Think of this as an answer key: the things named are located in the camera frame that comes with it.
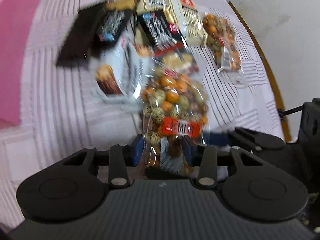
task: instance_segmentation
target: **metal screw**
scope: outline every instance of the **metal screw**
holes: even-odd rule
[[[208,178],[208,177],[203,177],[199,179],[199,183],[203,186],[211,186],[214,184],[214,179]]]
[[[125,178],[114,178],[111,180],[111,184],[115,186],[124,186],[127,183]]]

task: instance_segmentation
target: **white wall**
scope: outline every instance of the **white wall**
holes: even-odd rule
[[[320,98],[320,0],[231,0],[260,44],[290,109]],[[300,113],[289,116],[297,136]]]

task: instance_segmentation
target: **striped fabric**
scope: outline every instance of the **striped fabric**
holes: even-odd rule
[[[129,143],[139,131],[139,118],[92,99],[95,85],[89,68],[56,68],[58,49],[79,7],[96,0],[41,0],[30,31],[21,76],[21,125],[0,130],[0,223],[16,227],[23,215],[15,199],[28,176],[94,145],[108,149]],[[192,48],[205,69],[209,126],[225,130],[243,126],[283,137],[274,96],[250,36],[225,0],[194,0],[199,11],[227,18],[236,30],[244,74],[217,73],[211,52]]]

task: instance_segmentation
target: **bed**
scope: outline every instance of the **bed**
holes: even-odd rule
[[[15,191],[25,178],[83,147],[108,149],[140,132],[137,114],[92,100],[88,69],[54,65],[78,8],[95,1],[40,0],[37,5],[19,80],[20,124],[0,130],[0,224],[5,231],[24,220]],[[241,82],[234,82],[216,72],[208,48],[192,48],[198,64],[205,66],[210,130],[242,126],[283,138],[266,71],[246,29],[225,0],[194,2],[200,12],[232,23],[244,69]]]

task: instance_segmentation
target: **bed sheet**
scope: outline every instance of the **bed sheet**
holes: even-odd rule
[[[94,145],[98,150],[129,143],[139,132],[139,117],[92,100],[88,69],[56,68],[54,62],[77,10],[96,0],[41,0],[26,46],[21,74],[21,125],[0,130],[0,223],[16,227],[23,215],[18,185],[62,158]],[[236,30],[244,82],[216,72],[210,50],[192,48],[209,99],[211,130],[242,126],[283,138],[274,95],[264,66],[244,26],[225,0],[194,0],[199,11],[227,18]]]

